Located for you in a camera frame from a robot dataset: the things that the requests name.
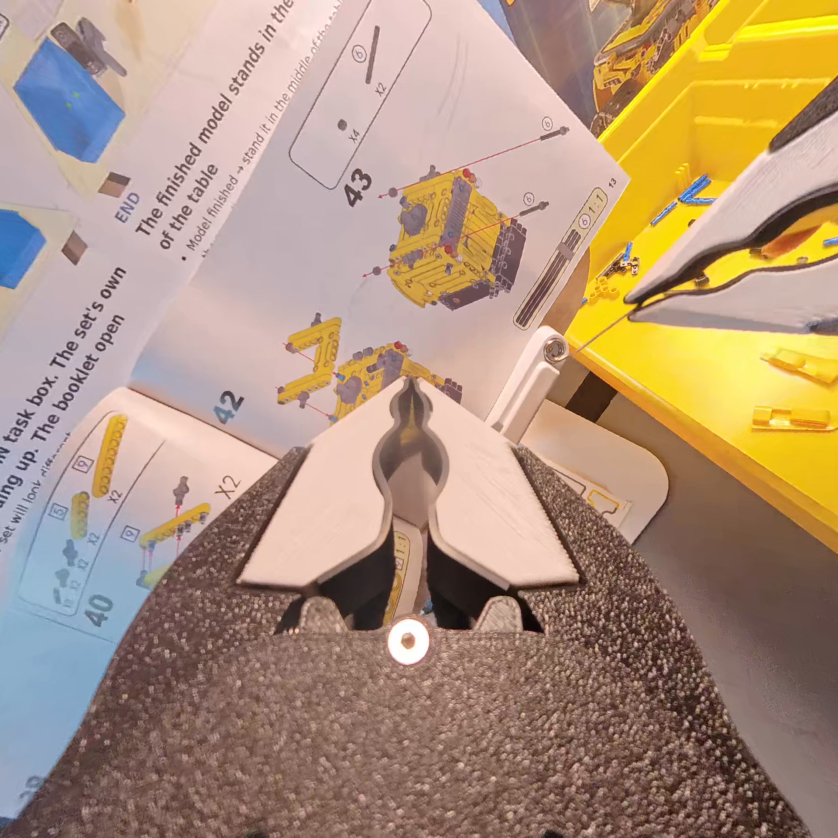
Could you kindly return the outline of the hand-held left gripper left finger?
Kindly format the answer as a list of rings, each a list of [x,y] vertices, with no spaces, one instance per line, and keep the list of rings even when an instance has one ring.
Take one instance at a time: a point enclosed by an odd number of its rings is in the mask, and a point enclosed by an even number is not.
[[[415,383],[399,379],[313,439],[239,585],[308,590],[383,546]]]

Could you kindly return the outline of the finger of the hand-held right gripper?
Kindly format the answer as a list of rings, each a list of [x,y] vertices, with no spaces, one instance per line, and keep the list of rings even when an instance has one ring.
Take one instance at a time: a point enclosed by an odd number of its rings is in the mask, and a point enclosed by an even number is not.
[[[837,334],[837,256],[747,271],[719,287],[634,309],[633,323],[765,333]]]
[[[718,257],[765,246],[836,204],[837,118],[830,117],[745,168],[625,297],[636,305],[703,272]]]

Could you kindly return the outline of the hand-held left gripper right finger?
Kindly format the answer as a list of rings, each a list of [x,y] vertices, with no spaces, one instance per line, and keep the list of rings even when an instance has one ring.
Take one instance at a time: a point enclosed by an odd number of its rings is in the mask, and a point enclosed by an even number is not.
[[[513,444],[427,382],[414,379],[412,391],[435,544],[503,590],[577,584]]]

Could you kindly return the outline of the instruction booklet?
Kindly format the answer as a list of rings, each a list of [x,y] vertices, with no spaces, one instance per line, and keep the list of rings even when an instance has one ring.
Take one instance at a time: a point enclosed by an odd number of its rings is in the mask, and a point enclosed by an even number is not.
[[[484,420],[629,184],[479,2],[341,2],[279,104],[2,556],[3,827],[204,530],[396,370]]]

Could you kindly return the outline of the grey desk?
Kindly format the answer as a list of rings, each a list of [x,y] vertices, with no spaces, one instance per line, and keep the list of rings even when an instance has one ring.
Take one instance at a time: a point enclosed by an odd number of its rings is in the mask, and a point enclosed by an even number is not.
[[[837,836],[836,554],[569,361],[550,393],[654,454],[665,504],[635,543],[700,645],[739,733],[806,823]]]

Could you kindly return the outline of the heap of blue grey pins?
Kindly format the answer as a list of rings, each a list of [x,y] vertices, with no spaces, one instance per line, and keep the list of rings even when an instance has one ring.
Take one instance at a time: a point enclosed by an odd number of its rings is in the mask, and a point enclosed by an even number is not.
[[[658,210],[641,232],[627,236],[613,260],[589,278],[581,306],[591,309],[599,302],[619,301],[629,281],[642,280],[648,270],[677,240],[683,238],[711,203],[727,186],[713,181],[708,174],[699,176],[676,199]],[[728,271],[748,270],[754,266],[804,266],[836,255],[836,217],[809,231],[784,234],[781,241],[764,248],[738,250],[725,258],[718,257],[716,267],[689,279],[681,290],[715,288],[727,280]]]

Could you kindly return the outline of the yellow plastic parts bin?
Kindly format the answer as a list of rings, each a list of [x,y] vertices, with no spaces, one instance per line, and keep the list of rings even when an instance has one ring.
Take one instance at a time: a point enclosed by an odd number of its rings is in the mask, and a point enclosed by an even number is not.
[[[639,275],[587,303],[568,338],[585,343],[628,308],[623,295],[705,210],[680,205],[701,175],[722,191],[836,77],[837,3],[719,2],[610,127],[603,147],[629,186],[591,246],[588,289],[632,243]],[[836,432],[752,427],[754,408],[828,411],[836,385],[768,364],[784,349],[836,358],[836,338],[667,328],[623,320],[579,355],[616,387],[797,525],[836,550]]]

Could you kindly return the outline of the white book stand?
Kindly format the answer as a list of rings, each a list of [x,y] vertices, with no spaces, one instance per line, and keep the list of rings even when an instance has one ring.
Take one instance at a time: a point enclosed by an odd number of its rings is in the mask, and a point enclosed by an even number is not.
[[[593,484],[631,501],[617,530],[634,543],[665,503],[668,475],[650,451],[548,400],[569,354],[560,333],[536,330],[487,423],[510,442],[529,448],[582,499]]]

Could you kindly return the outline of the blue toy kit box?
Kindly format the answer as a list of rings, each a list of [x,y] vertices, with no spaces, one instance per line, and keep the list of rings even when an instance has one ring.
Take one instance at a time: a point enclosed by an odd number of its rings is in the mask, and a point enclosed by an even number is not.
[[[519,50],[586,122],[605,131],[717,1],[502,1]]]

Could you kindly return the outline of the large printed instruction sheet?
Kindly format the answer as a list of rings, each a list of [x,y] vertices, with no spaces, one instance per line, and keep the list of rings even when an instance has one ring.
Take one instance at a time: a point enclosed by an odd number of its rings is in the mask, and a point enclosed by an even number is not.
[[[2,556],[341,2],[2,2]]]

